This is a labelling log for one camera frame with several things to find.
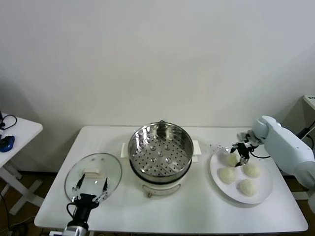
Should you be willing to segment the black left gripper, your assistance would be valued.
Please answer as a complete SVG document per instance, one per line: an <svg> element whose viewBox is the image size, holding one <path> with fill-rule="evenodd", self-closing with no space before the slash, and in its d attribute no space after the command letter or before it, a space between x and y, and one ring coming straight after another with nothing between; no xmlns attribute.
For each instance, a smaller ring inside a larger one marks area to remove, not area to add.
<svg viewBox="0 0 315 236"><path fill-rule="evenodd" d="M72 200L74 201L74 204L76 206L73 215L74 225L87 225L87 221L91 211L98 207L98 203L102 203L108 198L108 178L105 179L103 189L99 196L96 197L96 195L80 194L80 188L82 186L85 176L86 174L83 174L76 183L75 187L72 187Z"/></svg>

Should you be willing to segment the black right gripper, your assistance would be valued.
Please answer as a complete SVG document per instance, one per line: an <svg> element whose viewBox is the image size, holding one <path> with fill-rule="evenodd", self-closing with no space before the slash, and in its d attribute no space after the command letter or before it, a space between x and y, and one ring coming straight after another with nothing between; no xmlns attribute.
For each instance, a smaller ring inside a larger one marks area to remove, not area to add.
<svg viewBox="0 0 315 236"><path fill-rule="evenodd" d="M235 167L246 165L248 163L248 159L250 158L250 153L256 148L258 148L258 146L253 146L251 143L246 144L237 142L236 144L232 145L230 153L234 153L236 150L238 150L238 153L240 154L240 160L235 165Z"/></svg>

